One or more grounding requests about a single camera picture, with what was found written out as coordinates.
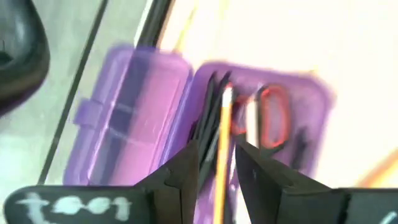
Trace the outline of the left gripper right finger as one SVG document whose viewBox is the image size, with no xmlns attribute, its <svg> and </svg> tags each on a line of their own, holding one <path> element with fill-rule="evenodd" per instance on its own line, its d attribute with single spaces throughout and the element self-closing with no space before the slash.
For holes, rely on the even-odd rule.
<svg viewBox="0 0 398 224">
<path fill-rule="evenodd" d="M 236 146 L 239 184 L 252 223 L 338 223 L 341 194 L 287 165 Z"/>
</svg>

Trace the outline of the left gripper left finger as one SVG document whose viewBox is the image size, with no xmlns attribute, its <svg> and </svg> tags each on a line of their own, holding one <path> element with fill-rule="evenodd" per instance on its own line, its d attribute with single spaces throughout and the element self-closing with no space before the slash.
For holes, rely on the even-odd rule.
<svg viewBox="0 0 398 224">
<path fill-rule="evenodd" d="M 197 196 L 198 143 L 190 141 L 134 188 L 134 223 L 192 223 Z"/>
</svg>

